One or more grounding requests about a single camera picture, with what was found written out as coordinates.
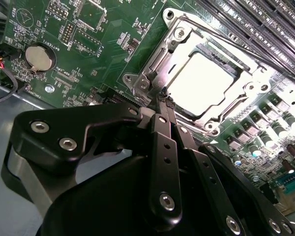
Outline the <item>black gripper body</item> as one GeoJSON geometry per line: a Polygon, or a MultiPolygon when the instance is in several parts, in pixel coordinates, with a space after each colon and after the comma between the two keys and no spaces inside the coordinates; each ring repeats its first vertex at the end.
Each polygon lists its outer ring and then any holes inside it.
{"type": "Polygon", "coordinates": [[[152,195],[151,163],[130,157],[60,195],[42,236],[206,236],[212,213],[201,182],[179,154],[178,189],[152,195]]]}

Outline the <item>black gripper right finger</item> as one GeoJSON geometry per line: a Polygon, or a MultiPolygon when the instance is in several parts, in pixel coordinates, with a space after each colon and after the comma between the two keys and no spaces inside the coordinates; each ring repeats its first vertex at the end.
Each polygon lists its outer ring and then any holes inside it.
{"type": "Polygon", "coordinates": [[[201,182],[212,213],[207,236],[295,236],[291,222],[216,148],[197,146],[190,132],[178,125],[175,103],[167,98],[182,160],[201,182]]]}

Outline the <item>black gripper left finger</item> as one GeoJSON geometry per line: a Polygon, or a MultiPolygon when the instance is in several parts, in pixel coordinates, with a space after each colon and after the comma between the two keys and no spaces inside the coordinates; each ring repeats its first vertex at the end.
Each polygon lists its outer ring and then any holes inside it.
{"type": "Polygon", "coordinates": [[[130,157],[150,163],[152,195],[178,189],[177,143],[159,95],[152,110],[110,103],[24,112],[14,119],[6,185],[35,204],[43,219],[66,191],[130,157]]]}

